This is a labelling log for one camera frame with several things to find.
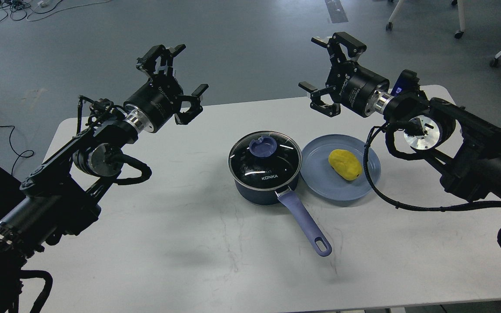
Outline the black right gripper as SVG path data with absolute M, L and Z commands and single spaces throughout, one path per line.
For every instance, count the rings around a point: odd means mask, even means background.
M 371 97 L 375 91 L 388 91 L 390 81 L 356 62 L 367 50 L 366 44 L 346 32 L 336 32 L 326 38 L 312 37 L 311 41 L 328 51 L 332 67 L 327 87 L 323 89 L 306 81 L 298 83 L 298 87 L 310 95 L 310 107 L 323 115 L 335 117 L 340 115 L 343 105 L 361 117 L 369 117 L 374 112 Z M 327 94 L 333 104 L 322 100 Z

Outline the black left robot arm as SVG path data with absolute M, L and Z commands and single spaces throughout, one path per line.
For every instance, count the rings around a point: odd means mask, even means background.
M 157 132 L 171 117 L 187 125 L 203 108 L 208 85 L 190 95 L 183 92 L 173 62 L 185 44 L 153 46 L 137 59 L 147 81 L 123 105 L 109 99 L 78 98 L 77 113 L 85 103 L 90 115 L 85 129 L 77 118 L 70 141 L 22 182 L 0 170 L 0 313 L 16 313 L 22 281 L 42 279 L 44 286 L 30 311 L 39 313 L 53 286 L 47 271 L 25 270 L 28 258 L 54 246 L 64 235 L 78 235 L 96 222 L 99 201 L 114 184 L 131 186 L 150 179 L 151 168 L 122 151 L 139 133 Z

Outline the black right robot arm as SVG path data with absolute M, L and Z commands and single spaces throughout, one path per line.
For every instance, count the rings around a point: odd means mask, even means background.
M 310 106 L 328 117 L 341 107 L 361 117 L 380 113 L 384 124 L 373 127 L 364 144 L 363 166 L 367 167 L 371 143 L 384 133 L 388 152 L 402 160 L 425 160 L 440 174 L 445 192 L 465 204 L 421 207 L 398 202 L 368 184 L 384 201 L 411 211 L 468 211 L 501 207 L 501 127 L 463 107 L 437 97 L 428 98 L 417 74 L 404 70 L 393 87 L 385 77 L 358 63 L 367 46 L 346 32 L 328 38 L 314 37 L 314 44 L 327 50 L 331 63 L 324 88 L 306 81 L 298 85 L 309 93 Z

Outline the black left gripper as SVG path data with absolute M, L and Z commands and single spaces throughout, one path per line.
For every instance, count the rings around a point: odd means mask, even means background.
M 141 111 L 149 119 L 144 129 L 149 133 L 156 133 L 173 116 L 177 125 L 188 125 L 203 111 L 202 96 L 209 85 L 200 84 L 191 95 L 185 95 L 174 77 L 173 61 L 186 47 L 159 44 L 137 59 L 137 70 L 149 79 L 124 102 L 124 109 Z M 181 112 L 183 102 L 190 104 L 185 112 Z

